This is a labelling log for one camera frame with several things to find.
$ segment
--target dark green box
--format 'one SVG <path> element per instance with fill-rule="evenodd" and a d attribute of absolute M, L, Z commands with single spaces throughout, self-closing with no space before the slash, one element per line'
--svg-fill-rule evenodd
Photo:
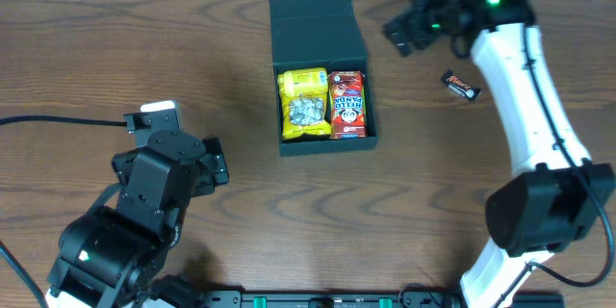
<path fill-rule="evenodd" d="M 378 135 L 370 90 L 368 52 L 355 20 L 351 0 L 269 0 L 269 16 L 280 155 L 374 148 Z M 354 70 L 364 73 L 367 125 L 365 138 L 324 140 L 302 136 L 299 139 L 282 141 L 283 118 L 276 84 L 277 76 L 288 70 L 310 67 L 324 67 L 328 73 Z"/>

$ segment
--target wood grain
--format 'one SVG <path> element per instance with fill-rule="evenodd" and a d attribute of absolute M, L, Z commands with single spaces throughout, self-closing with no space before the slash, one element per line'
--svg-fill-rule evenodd
<path fill-rule="evenodd" d="M 268 0 L 0 0 L 0 116 L 120 119 L 175 99 L 187 131 L 219 136 L 231 184 L 192 202 L 162 274 L 247 290 L 451 285 L 487 240 L 485 198 L 509 179 L 498 114 L 444 39 L 403 59 L 381 36 L 407 0 L 353 1 L 381 130 L 372 151 L 278 156 Z M 615 164 L 616 0 L 533 4 L 577 134 L 596 162 Z M 451 96 L 438 79 L 448 68 L 486 92 L 472 105 Z M 109 162 L 132 145 L 116 128 L 0 129 L 0 237 L 41 287 L 60 233 L 114 182 Z M 550 265 L 582 279 L 603 258 L 596 226 Z M 604 307 L 615 285 L 616 274 L 578 290 L 537 273 L 526 288 Z M 0 297 L 0 307 L 35 304 L 5 265 Z"/>

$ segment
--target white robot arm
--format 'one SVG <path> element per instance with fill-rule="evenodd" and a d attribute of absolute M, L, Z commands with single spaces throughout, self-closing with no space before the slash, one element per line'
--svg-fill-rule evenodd
<path fill-rule="evenodd" d="M 559 148 L 554 146 L 552 131 L 526 70 L 523 30 L 522 23 L 501 25 L 496 31 L 484 30 L 471 50 L 473 61 L 483 73 L 499 110 L 509 143 L 514 177 L 534 171 L 542 163 L 550 169 L 569 167 Z M 544 58 L 539 28 L 527 28 L 527 34 L 528 48 L 536 60 L 535 73 L 541 92 L 565 146 L 576 164 L 581 166 L 583 159 L 590 160 L 590 155 L 579 142 L 560 104 Z M 528 262 L 542 263 L 552 256 L 547 250 L 538 250 L 512 258 L 490 239 L 475 265 L 464 273 L 460 281 L 467 304 L 471 308 L 494 307 L 518 275 L 525 271 Z M 530 272 L 524 276 L 499 307 L 511 305 L 512 296 L 530 276 Z"/>

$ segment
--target box lid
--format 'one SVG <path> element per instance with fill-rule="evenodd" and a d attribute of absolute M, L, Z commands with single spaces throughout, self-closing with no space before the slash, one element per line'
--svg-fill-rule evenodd
<path fill-rule="evenodd" d="M 274 65 L 366 58 L 351 0 L 269 0 Z"/>

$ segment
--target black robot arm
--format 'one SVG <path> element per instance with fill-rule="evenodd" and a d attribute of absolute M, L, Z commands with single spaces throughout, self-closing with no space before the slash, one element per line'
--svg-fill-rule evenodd
<path fill-rule="evenodd" d="M 228 183 L 218 139 L 184 133 L 175 107 L 124 117 L 137 148 L 112 159 L 117 189 L 63 232 L 48 277 L 54 297 L 101 308 L 135 301 L 179 242 L 191 198 Z M 104 206 L 117 191 L 115 209 Z"/>
<path fill-rule="evenodd" d="M 413 6 L 384 26 L 385 36 L 402 56 L 423 50 L 440 36 L 449 36 L 458 58 L 467 58 L 482 30 L 499 25 L 532 25 L 535 15 L 527 0 L 411 0 Z"/>

